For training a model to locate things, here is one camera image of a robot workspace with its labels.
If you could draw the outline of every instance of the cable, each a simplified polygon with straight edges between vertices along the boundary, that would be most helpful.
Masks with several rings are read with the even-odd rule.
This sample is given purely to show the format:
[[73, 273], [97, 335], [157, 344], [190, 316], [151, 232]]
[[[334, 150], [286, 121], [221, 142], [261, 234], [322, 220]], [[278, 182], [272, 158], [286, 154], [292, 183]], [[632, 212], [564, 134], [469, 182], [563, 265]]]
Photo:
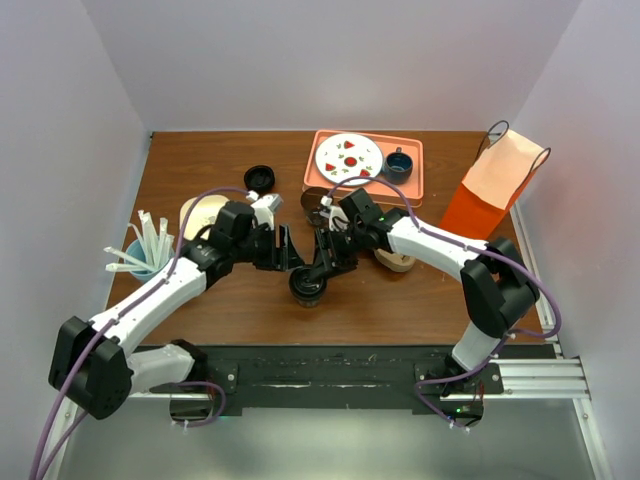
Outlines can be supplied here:
[[474, 423], [478, 423], [480, 420], [482, 420], [482, 417], [472, 418], [470, 421], [467, 422], [467, 424], [464, 426], [464, 428], [469, 428], [469, 427], [471, 427], [471, 425], [473, 425]]
[[[208, 197], [209, 195], [216, 195], [218, 193], [228, 193], [228, 192], [237, 192], [237, 193], [241, 193], [243, 195], [247, 195], [249, 193], [246, 190], [244, 190], [242, 188], [237, 188], [237, 187], [218, 187], [218, 188], [213, 188], [211, 190], [207, 190], [206, 192], [203, 192], [200, 195], [198, 195], [196, 197], [196, 199], [189, 206], [189, 209], [187, 210], [187, 212], [186, 212], [186, 214], [184, 216], [184, 220], [182, 221], [182, 225], [180, 226], [180, 233], [178, 235], [178, 244], [176, 246], [176, 254], [173, 257], [173, 261], [171, 262], [171, 266], [169, 267], [169, 270], [167, 271], [167, 276], [165, 278], [159, 280], [153, 287], [151, 287], [149, 290], [147, 290], [143, 295], [141, 295], [140, 297], [135, 299], [133, 302], [131, 302], [129, 305], [127, 305], [122, 310], [120, 310], [118, 312], [118, 315], [116, 315], [116, 318], [112, 318], [111, 320], [109, 320], [105, 324], [105, 326], [102, 327], [102, 329], [100, 329], [100, 331], [98, 331], [93, 336], [93, 338], [89, 341], [89, 343], [87, 343], [87, 346], [84, 348], [84, 350], [82, 350], [82, 352], [78, 356], [78, 359], [73, 364], [73, 367], [71, 367], [71, 370], [69, 371], [69, 374], [67, 375], [67, 378], [65, 379], [64, 383], [62, 384], [62, 387], [60, 388], [60, 391], [58, 392], [58, 395], [56, 396], [56, 398], [55, 398], [55, 400], [53, 402], [53, 406], [51, 407], [51, 411], [49, 412], [49, 415], [47, 416], [44, 428], [42, 429], [42, 433], [40, 434], [40, 439], [38, 440], [38, 444], [36, 445], [36, 453], [35, 453], [35, 455], [33, 457], [33, 462], [31, 463], [31, 470], [29, 472], [29, 480], [40, 480], [41, 478], [44, 477], [44, 475], [46, 473], [46, 469], [41, 469], [40, 466], [41, 466], [41, 463], [42, 463], [42, 455], [44, 453], [44, 449], [46, 447], [47, 440], [49, 438], [49, 435], [51, 434], [51, 428], [53, 427], [53, 422], [55, 420], [56, 415], [58, 414], [58, 410], [60, 410], [60, 405], [62, 404], [62, 400], [64, 400], [64, 397], [67, 395], [67, 392], [69, 391], [69, 387], [71, 386], [71, 383], [73, 382], [73, 379], [75, 378], [76, 374], [80, 370], [80, 367], [82, 366], [84, 361], [89, 356], [89, 353], [91, 353], [91, 350], [93, 350], [93, 347], [98, 343], [98, 341], [107, 332], [107, 330], [109, 330], [113, 325], [117, 324], [123, 316], [125, 316], [127, 313], [129, 313], [131, 310], [133, 310], [135, 307], [140, 305], [142, 302], [144, 302], [147, 298], [149, 298], [155, 292], [157, 292], [162, 287], [162, 285], [165, 285], [165, 280], [167, 278], [169, 278], [173, 274], [173, 272], [175, 271], [175, 269], [176, 269], [176, 267], [178, 265], [178, 259], [180, 258], [180, 251], [182, 250], [182, 244], [184, 243], [184, 232], [185, 232], [185, 230], [187, 228], [187, 222], [189, 220], [189, 216], [191, 215], [191, 212], [193, 212], [193, 209], [198, 204], [198, 202], [200, 202], [200, 200], [202, 200], [203, 198]], [[63, 434], [61, 440], [63, 438], [66, 440], [66, 438], [68, 438], [68, 436], [71, 435], [71, 432], [73, 432], [73, 430], [80, 424], [82, 419], [77, 423], [74, 422], [74, 424], [72, 424], [67, 429], [67, 431]], [[64, 443], [64, 441], [62, 441], [62, 442], [58, 441], [58, 444], [60, 444], [60, 445], [56, 444], [54, 446], [54, 449], [57, 448], [56, 452], [58, 450], [60, 450], [60, 447], [62, 447], [63, 443]]]
[[207, 418], [205, 418], [204, 420], [198, 420], [197, 422], [176, 422], [179, 425], [184, 426], [185, 428], [194, 428], [194, 427], [204, 427], [205, 425], [209, 425], [211, 423], [213, 423], [216, 418], [218, 418], [220, 415], [222, 415], [222, 412], [224, 411], [224, 408], [227, 405], [227, 396], [224, 393], [224, 390], [219, 386], [216, 385], [215, 383], [212, 382], [180, 382], [180, 383], [174, 383], [174, 385], [176, 387], [207, 387], [207, 389], [213, 389], [216, 392], [218, 392], [220, 394], [220, 406], [218, 407], [218, 410], [216, 410], [216, 413], [214, 413], [213, 415], [209, 415]]
[[51, 452], [49, 453], [49, 456], [47, 457], [47, 459], [40, 466], [40, 470], [38, 471], [38, 476], [36, 477], [37, 480], [42, 480], [44, 478], [45, 474], [47, 473], [47, 470], [49, 470], [49, 467], [53, 463], [54, 458], [56, 458], [56, 455], [62, 448], [62, 445], [64, 445], [64, 442], [67, 441], [67, 439], [71, 436], [73, 431], [78, 427], [78, 425], [80, 425], [80, 423], [82, 423], [82, 421], [85, 419], [87, 415], [89, 415], [89, 412], [87, 412], [86, 410], [83, 410], [82, 413], [80, 413], [76, 417], [76, 419], [73, 421], [71, 426], [67, 428], [64, 434], [60, 437], [60, 439], [58, 440], [58, 443], [56, 443], [54, 447], [51, 449]]
[[198, 230], [198, 232], [193, 236], [193, 240], [200, 240], [202, 238], [202, 235], [204, 235], [206, 232], [208, 232], [212, 228], [213, 228], [212, 224], [205, 225], [200, 230]]
[[[513, 329], [511, 330], [509, 333], [523, 333], [525, 335], [530, 335], [532, 337], [536, 337], [536, 338], [550, 338], [553, 337], [554, 335], [557, 335], [557, 333], [560, 331], [560, 329], [562, 328], [562, 314], [560, 313], [560, 307], [558, 306], [558, 302], [556, 301], [555, 297], [553, 296], [553, 294], [547, 289], [546, 285], [544, 285], [533, 273], [531, 273], [529, 270], [527, 270], [524, 266], [520, 265], [518, 262], [505, 257], [504, 255], [501, 255], [499, 253], [495, 253], [495, 252], [491, 252], [488, 250], [482, 250], [480, 248], [474, 247], [473, 245], [467, 245], [466, 243], [460, 241], [460, 240], [456, 240], [454, 238], [450, 238], [446, 235], [443, 235], [439, 232], [435, 232], [432, 230], [429, 230], [425, 227], [421, 227], [420, 226], [420, 221], [418, 220], [418, 217], [416, 217], [415, 212], [413, 211], [413, 208], [411, 207], [411, 204], [409, 203], [409, 200], [407, 199], [407, 197], [404, 195], [404, 193], [402, 193], [402, 190], [400, 190], [398, 187], [396, 187], [395, 185], [392, 185], [391, 183], [382, 180], [380, 178], [370, 178], [370, 177], [361, 177], [361, 176], [357, 176], [357, 177], [350, 177], [347, 178], [345, 180], [342, 180], [341, 182], [335, 184], [333, 186], [333, 188], [331, 190], [329, 190], [329, 193], [327, 193], [328, 197], [332, 197], [333, 194], [335, 193], [335, 191], [342, 185], [344, 185], [345, 183], [348, 183], [352, 180], [357, 180], [357, 179], [366, 179], [366, 180], [372, 180], [378, 183], [381, 183], [383, 185], [386, 185], [387, 187], [391, 188], [391, 190], [393, 190], [394, 192], [396, 192], [400, 198], [402, 199], [402, 201], [404, 202], [405, 206], [407, 207], [407, 212], [409, 212], [409, 216], [411, 217], [411, 221], [413, 222], [413, 224], [416, 226], [416, 228], [426, 234], [429, 235], [433, 238], [436, 238], [438, 240], [441, 240], [443, 242], [449, 243], [451, 245], [454, 245], [458, 248], [461, 248], [465, 251], [470, 251], [473, 252], [477, 255], [485, 255], [487, 257], [493, 258], [494, 260], [498, 260], [500, 262], [503, 262], [507, 265], [509, 265], [510, 267], [518, 270], [520, 273], [522, 273], [525, 277], [527, 277], [528, 280], [530, 280], [537, 288], [538, 290], [540, 290], [540, 292], [546, 297], [547, 302], [549, 303], [549, 306], [551, 307], [551, 310], [553, 311], [553, 317], [555, 320], [555, 325], [553, 326], [553, 328], [547, 332], [547, 333], [537, 333], [537, 332], [533, 332], [531, 330], [524, 330], [524, 329]], [[485, 368], [487, 366], [487, 364], [489, 363], [489, 361], [491, 360], [493, 355], [497, 355], [498, 352], [502, 349], [502, 347], [504, 346], [504, 344], [506, 343], [507, 337], [504, 337], [500, 340], [500, 343], [498, 343], [498, 345], [496, 346], [496, 348], [493, 350], [493, 352], [491, 353], [491, 355], [489, 357], [487, 357], [483, 362], [481, 362], [478, 366], [476, 366], [475, 368], [473, 368], [472, 370], [469, 370], [466, 373], [463, 373], [461, 375], [456, 375], [454, 377], [448, 377], [448, 378], [435, 378], [435, 379], [428, 379], [428, 380], [422, 380], [419, 381], [415, 384], [414, 389], [416, 391], [416, 394], [418, 395], [418, 398], [422, 401], [422, 403], [424, 403], [427, 407], [429, 407], [434, 413], [436, 413], [438, 416], [440, 416], [441, 418], [445, 419], [446, 421], [450, 422], [452, 426], [456, 426], [459, 428], [465, 428], [466, 431], [469, 431], [467, 427], [465, 427], [464, 425], [462, 425], [461, 423], [457, 422], [454, 419], [449, 418], [442, 410], [440, 410], [438, 407], [436, 407], [432, 402], [430, 402], [428, 399], [424, 398], [422, 393], [420, 392], [420, 387], [424, 386], [424, 385], [434, 385], [434, 384], [438, 384], [438, 383], [449, 383], [449, 382], [457, 382], [459, 380], [464, 380], [465, 378], [469, 378], [475, 374], [477, 374], [478, 372], [480, 372], [483, 368]]]
[[[215, 383], [212, 378], [207, 378], [207, 382]], [[209, 400], [211, 403], [216, 401], [216, 390], [215, 388], [207, 387], [207, 393], [209, 394]]]
[[346, 220], [343, 220], [340, 217], [333, 217], [331, 219], [331, 222], [333, 223], [334, 228], [338, 231], [338, 232], [344, 232], [346, 230], [346, 226], [349, 225], [349, 222], [347, 222]]
[[58, 395], [56, 396], [56, 399], [53, 402], [53, 406], [51, 407], [49, 416], [44, 422], [44, 428], [42, 429], [42, 433], [40, 434], [40, 439], [38, 440], [38, 444], [36, 446], [36, 453], [33, 457], [33, 462], [31, 464], [31, 471], [29, 473], [30, 480], [36, 480], [38, 477], [38, 470], [40, 469], [42, 454], [44, 453], [45, 446], [47, 445], [47, 440], [49, 439], [49, 434], [51, 433], [53, 422], [56, 418], [56, 415], [58, 414], [58, 410], [60, 410], [60, 405], [62, 405], [62, 400], [64, 400], [65, 395], [69, 391], [71, 382], [73, 381], [74, 377], [80, 370], [80, 367], [82, 366], [84, 361], [89, 356], [89, 353], [91, 353], [91, 350], [93, 350], [93, 347], [98, 343], [98, 341], [102, 338], [102, 336], [106, 333], [106, 331], [109, 330], [116, 323], [117, 323], [116, 319], [109, 320], [104, 325], [104, 327], [102, 327], [93, 336], [93, 338], [89, 340], [89, 343], [87, 343], [87, 346], [84, 347], [84, 350], [80, 352], [78, 359], [73, 364], [73, 367], [71, 367], [71, 370], [69, 371], [69, 375], [67, 375], [67, 378], [65, 379], [64, 383], [62, 384], [62, 387], [60, 388], [60, 392], [58, 392]]
[[484, 399], [484, 384], [482, 383], [482, 380], [480, 380], [478, 382], [478, 385], [476, 386], [476, 389], [473, 391], [473, 398], [471, 399], [471, 401], [467, 404], [467, 407], [471, 408], [473, 407], [473, 404], [476, 403], [476, 398], [478, 398], [478, 393], [480, 392], [480, 403], [483, 404], [483, 399]]

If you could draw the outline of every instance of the wooden table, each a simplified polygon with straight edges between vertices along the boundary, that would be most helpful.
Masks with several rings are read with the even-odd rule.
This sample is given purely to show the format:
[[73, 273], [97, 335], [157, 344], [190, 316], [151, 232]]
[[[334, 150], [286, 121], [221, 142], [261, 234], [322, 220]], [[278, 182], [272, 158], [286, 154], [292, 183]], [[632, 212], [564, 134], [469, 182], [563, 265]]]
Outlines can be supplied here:
[[[479, 132], [393, 132], [424, 144], [425, 196], [418, 216], [436, 224], [469, 168], [482, 138]], [[243, 186], [244, 172], [256, 164], [276, 173], [274, 191], [285, 204], [276, 221], [289, 224], [300, 255], [313, 256], [313, 228], [300, 207], [302, 177], [314, 132], [156, 133], [135, 202], [155, 219], [169, 219], [177, 234], [181, 205], [217, 186]], [[496, 230], [515, 241], [510, 218]], [[130, 230], [125, 245], [134, 240]], [[259, 272], [237, 265], [205, 294], [165, 320], [145, 343], [184, 338], [200, 344], [451, 344], [469, 323], [462, 288], [434, 268], [416, 263], [406, 274], [393, 273], [371, 254], [355, 272], [331, 279], [321, 303], [305, 309], [291, 296], [288, 274]], [[118, 274], [110, 305], [139, 283]], [[519, 326], [540, 331], [535, 310]]]

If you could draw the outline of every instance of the black cup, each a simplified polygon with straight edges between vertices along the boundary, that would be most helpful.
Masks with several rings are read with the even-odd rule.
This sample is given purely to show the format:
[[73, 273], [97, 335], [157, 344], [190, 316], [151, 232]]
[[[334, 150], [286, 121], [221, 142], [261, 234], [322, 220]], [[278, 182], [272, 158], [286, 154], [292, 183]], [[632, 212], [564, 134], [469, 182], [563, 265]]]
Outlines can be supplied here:
[[395, 185], [401, 185], [409, 180], [413, 171], [413, 160], [406, 153], [402, 153], [402, 148], [396, 148], [396, 151], [387, 155], [382, 165], [382, 174], [389, 182]]

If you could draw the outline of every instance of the blue cup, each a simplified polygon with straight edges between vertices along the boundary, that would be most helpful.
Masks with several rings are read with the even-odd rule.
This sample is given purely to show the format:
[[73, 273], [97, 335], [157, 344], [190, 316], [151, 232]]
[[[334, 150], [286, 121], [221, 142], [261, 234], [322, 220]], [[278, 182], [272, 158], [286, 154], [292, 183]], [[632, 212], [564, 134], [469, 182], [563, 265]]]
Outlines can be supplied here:
[[386, 179], [395, 185], [401, 185], [409, 180], [413, 171], [413, 160], [402, 148], [398, 147], [395, 152], [387, 155], [382, 165], [382, 174]]
[[[131, 245], [129, 245], [127, 247], [127, 251], [125, 252], [128, 255], [131, 255], [133, 258], [137, 259], [137, 260], [141, 260], [145, 263], [147, 262], [147, 257], [145, 257], [144, 252], [142, 251], [142, 246], [140, 245], [140, 241], [139, 240], [135, 240]], [[169, 252], [169, 261], [171, 261], [171, 258], [175, 255], [175, 252], [173, 251], [173, 248], [170, 250]], [[128, 261], [124, 261], [124, 263], [131, 265], [131, 262]], [[157, 271], [155, 272], [150, 272], [148, 270], [140, 270], [138, 272], [130, 272], [131, 275], [133, 275], [136, 280], [138, 280], [140, 283], [147, 283], [149, 280], [151, 280], [153, 277], [155, 277], [158, 272], [160, 270], [162, 270], [167, 264], [165, 263], [164, 265], [162, 265], [162, 267], [160, 267]]]

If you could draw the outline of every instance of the purple cable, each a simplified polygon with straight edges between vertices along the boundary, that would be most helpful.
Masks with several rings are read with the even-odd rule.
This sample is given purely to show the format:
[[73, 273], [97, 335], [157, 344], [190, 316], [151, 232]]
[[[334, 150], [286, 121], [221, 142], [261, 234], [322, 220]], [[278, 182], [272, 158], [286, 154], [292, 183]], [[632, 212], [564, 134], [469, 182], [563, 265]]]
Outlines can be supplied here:
[[[196, 199], [193, 201], [193, 203], [191, 204], [191, 206], [189, 207], [189, 209], [187, 210], [187, 213], [184, 216], [184, 220], [182, 221], [182, 225], [180, 226], [180, 233], [178, 235], [178, 244], [176, 246], [176, 255], [173, 257], [173, 261], [171, 262], [171, 266], [169, 267], [169, 270], [167, 271], [166, 278], [163, 278], [160, 281], [158, 281], [147, 292], [145, 292], [143, 295], [141, 295], [140, 297], [135, 299], [133, 302], [131, 302], [129, 305], [127, 305], [122, 310], [120, 310], [120, 312], [118, 312], [118, 315], [116, 315], [116, 318], [112, 318], [111, 320], [109, 320], [105, 324], [105, 326], [102, 327], [102, 329], [93, 336], [93, 338], [89, 341], [89, 343], [84, 348], [84, 350], [82, 350], [82, 352], [78, 356], [78, 359], [75, 361], [75, 363], [73, 364], [73, 367], [69, 371], [69, 374], [67, 375], [67, 378], [65, 379], [64, 383], [62, 384], [62, 387], [60, 388], [60, 391], [58, 392], [58, 395], [56, 396], [56, 399], [53, 402], [53, 407], [51, 407], [51, 411], [49, 412], [49, 415], [48, 415], [48, 417], [47, 417], [47, 419], [45, 421], [44, 428], [42, 429], [42, 433], [40, 434], [40, 439], [38, 440], [38, 444], [36, 446], [36, 453], [35, 453], [35, 455], [33, 457], [33, 462], [31, 464], [31, 471], [29, 473], [29, 480], [42, 479], [44, 477], [44, 475], [46, 474], [46, 472], [47, 472], [46, 469], [41, 468], [41, 462], [42, 462], [42, 455], [44, 453], [44, 449], [45, 449], [46, 444], [47, 444], [47, 440], [48, 440], [49, 435], [51, 433], [51, 428], [53, 427], [53, 422], [54, 422], [55, 417], [56, 417], [56, 415], [58, 413], [58, 410], [60, 410], [60, 405], [62, 405], [62, 401], [64, 400], [64, 397], [67, 395], [67, 392], [69, 391], [69, 387], [71, 386], [71, 382], [73, 382], [73, 379], [75, 378], [76, 374], [80, 370], [80, 367], [82, 366], [84, 361], [89, 356], [89, 353], [91, 352], [93, 347], [96, 345], [96, 343], [98, 343], [98, 340], [100, 340], [100, 338], [102, 338], [102, 336], [107, 332], [107, 330], [109, 330], [113, 325], [118, 323], [118, 321], [124, 315], [126, 315], [131, 310], [133, 310], [135, 307], [137, 307], [142, 302], [144, 302], [147, 298], [149, 298], [151, 295], [153, 295], [155, 292], [157, 292], [160, 289], [160, 287], [162, 287], [162, 285], [165, 284], [166, 279], [169, 278], [173, 274], [173, 272], [175, 271], [176, 266], [178, 264], [178, 259], [180, 257], [180, 250], [182, 250], [182, 244], [184, 243], [183, 236], [184, 236], [184, 232], [185, 232], [185, 230], [187, 228], [187, 222], [189, 220], [189, 216], [191, 215], [191, 212], [193, 211], [193, 209], [195, 208], [197, 203], [200, 202], [200, 200], [202, 200], [203, 198], [208, 197], [209, 195], [215, 195], [217, 193], [223, 193], [223, 192], [237, 192], [237, 193], [242, 193], [244, 195], [247, 195], [249, 193], [249, 192], [247, 192], [246, 190], [244, 190], [242, 188], [218, 187], [218, 188], [213, 188], [211, 190], [208, 190], [208, 191], [198, 195], [196, 197]], [[84, 416], [80, 415], [78, 417], [78, 419], [76, 419], [76, 422], [74, 422], [67, 429], [67, 431], [63, 434], [61, 439], [58, 441], [58, 443], [52, 449], [53, 455], [50, 455], [51, 461], [53, 461], [53, 457], [55, 457], [55, 453], [57, 453], [60, 450], [60, 448], [62, 447], [62, 444], [64, 443], [64, 441], [69, 437], [69, 435], [71, 435], [73, 430], [75, 430], [75, 428], [78, 425], [80, 425], [80, 422], [82, 422], [82, 420], [85, 417], [86, 417], [86, 415], [84, 415]]]
[[[497, 355], [500, 352], [500, 350], [502, 350], [502, 347], [506, 342], [507, 342], [507, 337], [500, 340], [500, 343], [496, 345], [496, 348], [493, 349], [493, 352], [491, 352], [491, 355], [492, 356]], [[464, 380], [465, 378], [472, 377], [476, 373], [480, 372], [484, 367], [486, 367], [489, 364], [490, 361], [491, 361], [491, 356], [487, 357], [483, 362], [481, 362], [474, 369], [469, 370], [468, 372], [465, 372], [465, 373], [461, 373], [460, 375], [455, 375], [453, 377], [430, 378], [428, 380], [421, 380], [414, 385], [416, 394], [418, 395], [418, 398], [422, 401], [422, 403], [424, 403], [427, 407], [429, 407], [431, 411], [433, 411], [439, 417], [441, 417], [445, 421], [453, 424], [458, 428], [466, 428], [465, 425], [462, 425], [460, 422], [458, 422], [457, 420], [454, 420], [453, 418], [449, 418], [446, 413], [444, 413], [442, 410], [436, 407], [433, 403], [431, 403], [430, 400], [427, 400], [420, 392], [420, 387], [423, 387], [425, 385], [435, 385], [438, 383], [449, 383], [449, 382], [457, 382], [459, 380]]]
[[47, 440], [49, 439], [49, 434], [51, 433], [53, 422], [56, 418], [56, 415], [58, 414], [58, 410], [60, 410], [60, 405], [62, 405], [62, 400], [64, 400], [65, 395], [69, 391], [71, 382], [73, 381], [74, 377], [80, 370], [80, 367], [82, 366], [86, 358], [89, 356], [89, 353], [91, 352], [91, 350], [93, 350], [93, 347], [96, 345], [96, 343], [98, 343], [98, 340], [100, 340], [102, 336], [106, 333], [106, 331], [109, 330], [113, 325], [115, 325], [115, 323], [116, 323], [115, 318], [109, 320], [104, 325], [104, 327], [102, 327], [100, 331], [98, 331], [93, 336], [93, 338], [89, 340], [89, 343], [87, 343], [87, 346], [84, 347], [84, 350], [82, 350], [82, 352], [80, 353], [80, 356], [78, 356], [78, 359], [73, 364], [73, 367], [71, 367], [71, 370], [69, 371], [69, 375], [67, 375], [67, 378], [64, 380], [64, 383], [60, 388], [60, 392], [58, 393], [58, 395], [56, 396], [56, 399], [53, 402], [53, 406], [51, 407], [49, 416], [47, 417], [47, 420], [44, 423], [44, 428], [42, 429], [42, 433], [40, 434], [40, 440], [38, 440], [38, 445], [36, 446], [36, 454], [34, 455], [33, 463], [31, 464], [31, 472], [29, 473], [29, 480], [37, 479], [38, 470], [40, 469], [40, 462], [42, 461], [42, 454], [44, 453], [44, 448], [47, 445]]
[[224, 407], [227, 405], [227, 396], [225, 395], [224, 390], [219, 385], [211, 382], [180, 382], [174, 383], [174, 385], [176, 387], [208, 387], [213, 388], [220, 394], [220, 406], [218, 407], [216, 413], [208, 416], [204, 420], [198, 420], [197, 422], [176, 422], [179, 425], [183, 425], [185, 428], [204, 427], [205, 425], [213, 423], [216, 418], [218, 418], [220, 415], [222, 415], [222, 412], [224, 412]]
[[56, 443], [54, 447], [51, 449], [51, 452], [49, 453], [49, 456], [47, 457], [47, 459], [40, 466], [40, 470], [38, 471], [38, 476], [36, 477], [36, 480], [42, 480], [44, 478], [44, 476], [47, 473], [47, 470], [49, 470], [49, 467], [53, 463], [53, 459], [56, 458], [56, 455], [62, 448], [62, 445], [64, 445], [64, 442], [67, 441], [67, 439], [71, 436], [73, 431], [78, 427], [78, 425], [80, 425], [80, 423], [82, 423], [82, 420], [84, 420], [87, 415], [89, 415], [89, 412], [83, 410], [82, 413], [80, 413], [80, 415], [76, 417], [76, 419], [69, 426], [69, 428], [67, 428], [67, 430], [64, 432], [62, 437], [60, 437], [60, 439], [58, 440], [58, 443]]
[[[454, 238], [447, 237], [446, 235], [442, 235], [441, 233], [434, 232], [434, 231], [431, 231], [431, 230], [429, 230], [427, 228], [421, 227], [420, 226], [420, 222], [418, 221], [418, 217], [416, 217], [416, 214], [413, 211], [413, 208], [411, 207], [411, 204], [409, 203], [409, 200], [404, 195], [404, 193], [402, 193], [402, 191], [398, 187], [396, 187], [395, 185], [392, 185], [391, 183], [389, 183], [389, 182], [387, 182], [385, 180], [382, 180], [380, 178], [369, 178], [369, 177], [360, 177], [360, 176], [351, 177], [351, 178], [347, 178], [345, 180], [342, 180], [341, 182], [339, 182], [336, 185], [334, 185], [333, 188], [331, 190], [329, 190], [329, 193], [327, 193], [327, 196], [328, 197], [332, 197], [333, 194], [335, 193], [335, 191], [340, 186], [344, 185], [347, 182], [350, 182], [351, 180], [356, 180], [356, 179], [372, 180], [372, 181], [381, 183], [383, 185], [386, 185], [387, 187], [391, 188], [391, 190], [396, 192], [398, 194], [398, 196], [404, 202], [405, 206], [407, 207], [407, 211], [409, 212], [409, 216], [411, 217], [411, 221], [416, 226], [416, 228], [418, 228], [418, 230], [420, 232], [422, 232], [422, 233], [424, 233], [426, 235], [429, 235], [429, 236], [431, 236], [433, 238], [436, 238], [438, 240], [441, 240], [443, 242], [447, 242], [447, 243], [449, 243], [451, 245], [454, 245], [456, 247], [462, 248], [465, 251], [468, 250], [468, 251], [473, 252], [473, 253], [475, 253], [477, 255], [484, 255], [484, 256], [493, 258], [494, 260], [498, 260], [500, 262], [503, 262], [503, 263], [509, 265], [510, 267], [515, 268], [520, 273], [522, 273], [525, 277], [527, 277], [528, 280], [530, 280], [540, 290], [540, 292], [542, 292], [542, 294], [547, 298], [547, 302], [549, 303], [549, 306], [551, 307], [551, 310], [553, 311], [553, 316], [554, 316], [554, 319], [555, 319], [555, 325], [553, 326], [553, 328], [547, 333], [537, 333], [537, 332], [533, 332], [531, 330], [524, 330], [524, 329], [519, 329], [519, 328], [511, 330], [509, 333], [522, 333], [522, 334], [529, 335], [529, 336], [536, 337], [536, 338], [550, 338], [550, 337], [553, 337], [554, 335], [558, 334], [558, 332], [560, 331], [560, 328], [562, 328], [562, 314], [560, 313], [560, 307], [559, 307], [558, 302], [556, 301], [555, 297], [553, 296], [553, 294], [547, 289], [547, 287], [542, 283], [542, 281], [540, 281], [533, 273], [531, 273], [529, 270], [527, 270], [524, 266], [520, 265], [518, 262], [516, 262], [516, 261], [514, 261], [514, 260], [512, 260], [512, 259], [510, 259], [508, 257], [505, 257], [504, 255], [501, 255], [501, 254], [495, 253], [495, 252], [491, 252], [491, 251], [488, 251], [488, 250], [482, 250], [480, 248], [474, 247], [473, 245], [467, 245], [466, 243], [464, 243], [464, 242], [462, 242], [460, 240], [456, 240]], [[506, 343], [506, 337], [503, 338], [502, 340], [500, 340], [500, 343], [498, 343], [498, 345], [493, 350], [491, 355], [497, 354], [502, 349], [502, 347], [504, 346], [505, 343]], [[476, 366], [472, 370], [469, 370], [468, 372], [463, 373], [461, 375], [457, 375], [455, 377], [448, 377], [448, 378], [434, 378], [434, 379], [422, 380], [420, 382], [417, 382], [415, 384], [415, 390], [416, 390], [416, 393], [418, 395], [418, 398], [420, 398], [422, 403], [424, 403], [427, 407], [429, 407], [434, 413], [436, 413], [441, 418], [445, 419], [447, 422], [451, 422], [456, 427], [464, 428], [464, 425], [462, 425], [460, 422], [457, 422], [457, 421], [455, 421], [453, 419], [450, 419], [442, 410], [440, 410], [432, 402], [430, 402], [429, 400], [424, 398], [424, 396], [420, 393], [420, 387], [423, 386], [423, 385], [433, 385], [433, 384], [437, 384], [437, 383], [455, 382], [455, 381], [458, 381], [458, 380], [464, 380], [465, 378], [471, 377], [471, 376], [475, 375], [476, 373], [480, 372], [484, 367], [487, 366], [487, 364], [491, 360], [491, 355], [489, 357], [487, 357], [483, 362], [481, 362], [478, 366]]]

